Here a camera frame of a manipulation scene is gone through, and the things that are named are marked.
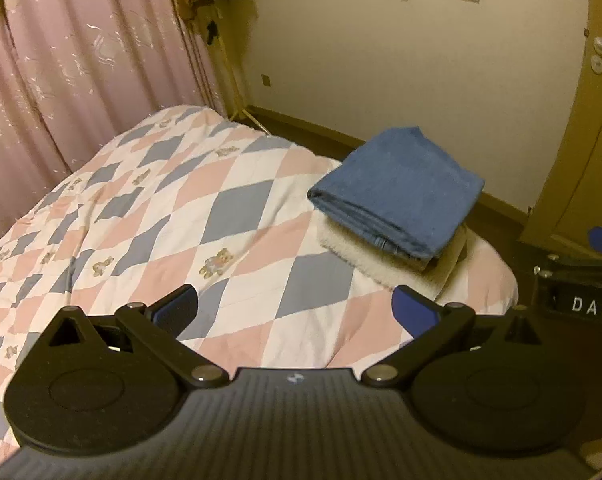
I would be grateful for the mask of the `blue denim jeans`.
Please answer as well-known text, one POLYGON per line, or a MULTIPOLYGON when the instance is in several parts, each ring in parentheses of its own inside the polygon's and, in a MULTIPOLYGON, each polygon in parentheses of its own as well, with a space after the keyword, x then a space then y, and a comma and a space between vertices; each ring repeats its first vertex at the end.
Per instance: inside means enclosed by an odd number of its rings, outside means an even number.
POLYGON ((356 148, 307 198, 374 248, 429 262, 450 243, 483 188, 480 176, 419 128, 403 127, 356 148))

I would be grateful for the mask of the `wooden door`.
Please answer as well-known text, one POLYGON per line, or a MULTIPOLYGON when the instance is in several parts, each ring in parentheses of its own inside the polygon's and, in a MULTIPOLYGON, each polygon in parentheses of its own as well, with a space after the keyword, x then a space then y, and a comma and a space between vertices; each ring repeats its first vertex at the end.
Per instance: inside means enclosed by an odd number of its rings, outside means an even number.
POLYGON ((557 255, 602 259, 588 232, 602 228, 602 0, 588 0, 583 63, 554 165, 521 235, 523 243, 557 255))

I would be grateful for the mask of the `folded white fluffy towel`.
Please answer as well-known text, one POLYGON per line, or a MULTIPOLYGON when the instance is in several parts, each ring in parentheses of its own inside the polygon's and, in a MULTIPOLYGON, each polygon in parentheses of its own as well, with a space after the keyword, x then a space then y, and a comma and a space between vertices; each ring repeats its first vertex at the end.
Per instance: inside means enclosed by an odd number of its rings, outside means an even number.
POLYGON ((324 248, 378 284, 386 288, 406 285, 433 300, 465 254, 468 230, 460 226, 441 255, 428 261, 384 252, 325 216, 319 218, 317 237, 324 248))

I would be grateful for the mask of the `checkered pink grey quilt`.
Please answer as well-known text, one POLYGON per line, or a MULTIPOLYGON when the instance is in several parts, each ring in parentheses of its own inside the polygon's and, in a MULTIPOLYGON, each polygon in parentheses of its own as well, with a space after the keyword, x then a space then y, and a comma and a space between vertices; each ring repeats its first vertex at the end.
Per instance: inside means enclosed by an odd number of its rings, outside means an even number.
POLYGON ((319 244, 307 191, 333 159, 175 106, 107 143, 0 239, 0 460, 16 368, 57 311, 197 289, 182 341, 227 370, 360 372, 406 344, 391 292, 319 244))

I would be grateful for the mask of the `pink curtain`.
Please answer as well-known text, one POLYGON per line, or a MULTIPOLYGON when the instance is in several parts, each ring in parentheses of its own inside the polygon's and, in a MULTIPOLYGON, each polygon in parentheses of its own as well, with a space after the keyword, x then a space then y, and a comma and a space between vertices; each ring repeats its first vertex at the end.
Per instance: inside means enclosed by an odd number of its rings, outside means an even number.
POLYGON ((114 136, 179 104, 224 107, 177 0, 0 0, 0 238, 114 136))

